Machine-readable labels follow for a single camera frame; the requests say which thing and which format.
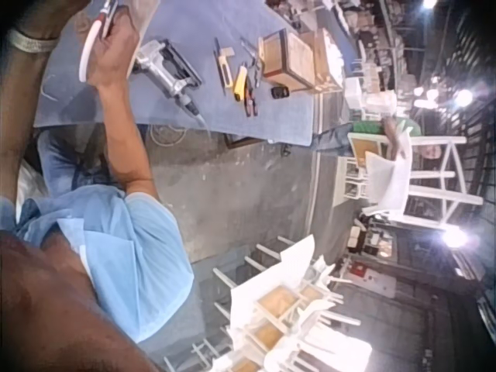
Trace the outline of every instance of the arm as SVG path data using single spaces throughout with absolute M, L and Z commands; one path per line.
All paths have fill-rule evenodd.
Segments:
M 15 205 L 19 168 L 31 137 L 50 54 L 25 53 L 9 46 L 6 55 L 0 77 L 0 195 Z
M 396 160 L 398 152 L 402 157 L 405 157 L 405 152 L 400 148 L 398 142 L 398 134 L 396 133 L 397 123 L 396 120 L 387 117 L 381 120 L 382 126 L 384 127 L 384 134 L 391 144 L 391 160 Z
M 71 16 L 88 3 L 88 0 L 37 2 L 17 29 L 33 39 L 55 39 Z M 0 53 L 0 195 L 15 204 L 19 168 L 31 137 L 50 53 L 26 53 L 10 45 Z
M 134 123 L 127 82 L 98 89 L 103 106 L 108 159 L 126 194 L 145 192 L 158 199 L 148 155 Z
M 138 40 L 129 10 L 120 8 L 109 36 L 95 41 L 88 82 L 98 89 L 102 100 L 108 159 L 118 182 L 126 194 L 140 191 L 158 198 L 129 103 L 127 71 Z

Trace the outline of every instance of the person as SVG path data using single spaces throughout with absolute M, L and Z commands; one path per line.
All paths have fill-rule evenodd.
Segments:
M 37 2 L 16 29 L 54 40 L 88 3 Z M 67 146 L 43 132 L 38 147 L 50 196 L 28 199 L 18 223 L 19 165 L 50 53 L 26 52 L 14 41 L 2 51 L 2 370 L 158 370 L 135 343 L 184 303 L 193 273 L 177 222 L 160 203 L 129 103 L 126 75 L 138 41 L 129 10 L 119 8 L 88 68 L 120 188 L 76 177 Z
M 341 126 L 336 126 L 320 134 L 314 134 L 310 149 L 319 151 L 336 157 L 352 157 L 353 151 L 348 140 L 348 133 L 369 133 L 369 134 L 384 134 L 389 139 L 391 144 L 391 158 L 394 160 L 398 154 L 402 154 L 402 150 L 398 145 L 397 135 L 400 130 L 412 128 L 410 136 L 421 136 L 422 130 L 420 125 L 410 118 L 387 117 L 381 121 L 377 120 L 362 120 L 358 122 L 348 122 Z M 413 147 L 425 159 L 439 159 L 441 157 L 441 147 L 439 145 L 428 145 Z

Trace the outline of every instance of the ceiling light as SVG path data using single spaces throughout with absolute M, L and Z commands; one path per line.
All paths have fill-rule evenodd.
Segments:
M 414 102 L 413 102 L 413 105 L 415 107 L 418 107 L 419 109 L 429 109 L 429 110 L 433 110 L 433 109 L 437 109 L 438 108 L 438 104 L 435 103 L 434 101 L 430 101 L 428 99 L 416 99 Z
M 425 95 L 428 100 L 435 101 L 439 97 L 439 91 L 437 89 L 429 89 Z
M 443 241 L 449 248 L 460 248 L 467 244 L 468 236 L 460 229 L 449 229 L 443 233 Z
M 424 0 L 424 8 L 433 9 L 437 4 L 437 0 Z
M 467 89 L 462 89 L 455 95 L 455 103 L 459 107 L 467 107 L 474 100 L 474 95 Z
M 417 87 L 413 90 L 413 94 L 415 95 L 415 97 L 420 97 L 423 92 L 424 92 L 423 87 Z

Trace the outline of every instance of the cardboard box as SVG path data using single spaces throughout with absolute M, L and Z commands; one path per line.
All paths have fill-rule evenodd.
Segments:
M 301 34 L 313 50 L 315 68 L 314 93 L 326 93 L 343 89 L 343 63 L 334 39 L 326 29 Z
M 263 39 L 263 77 L 290 91 L 305 91 L 315 85 L 312 48 L 298 35 L 282 29 Z

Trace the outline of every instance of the bracelet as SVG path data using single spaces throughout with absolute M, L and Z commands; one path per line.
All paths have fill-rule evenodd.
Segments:
M 38 40 L 23 35 L 16 29 L 10 29 L 7 40 L 17 49 L 27 53 L 48 53 L 55 49 L 59 39 Z

